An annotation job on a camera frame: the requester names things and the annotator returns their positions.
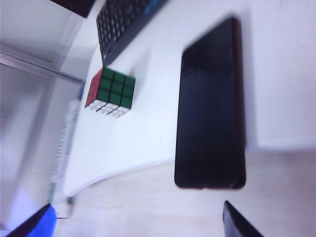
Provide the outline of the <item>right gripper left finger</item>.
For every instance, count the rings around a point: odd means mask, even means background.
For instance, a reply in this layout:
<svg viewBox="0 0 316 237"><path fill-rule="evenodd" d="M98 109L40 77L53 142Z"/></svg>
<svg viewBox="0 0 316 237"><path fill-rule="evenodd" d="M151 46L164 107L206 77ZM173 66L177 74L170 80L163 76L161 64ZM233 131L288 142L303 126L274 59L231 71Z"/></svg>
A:
<svg viewBox="0 0 316 237"><path fill-rule="evenodd" d="M13 231L3 231L1 237L52 237L57 222L56 211L46 204Z"/></svg>

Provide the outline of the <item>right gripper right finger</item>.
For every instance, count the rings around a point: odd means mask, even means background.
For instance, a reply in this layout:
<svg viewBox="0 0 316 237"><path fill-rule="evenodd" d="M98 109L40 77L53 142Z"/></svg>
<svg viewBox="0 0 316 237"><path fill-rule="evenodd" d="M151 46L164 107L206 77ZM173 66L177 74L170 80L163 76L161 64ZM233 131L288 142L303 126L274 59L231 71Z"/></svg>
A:
<svg viewBox="0 0 316 237"><path fill-rule="evenodd" d="M263 235L229 202L223 206L225 237L263 237Z"/></svg>

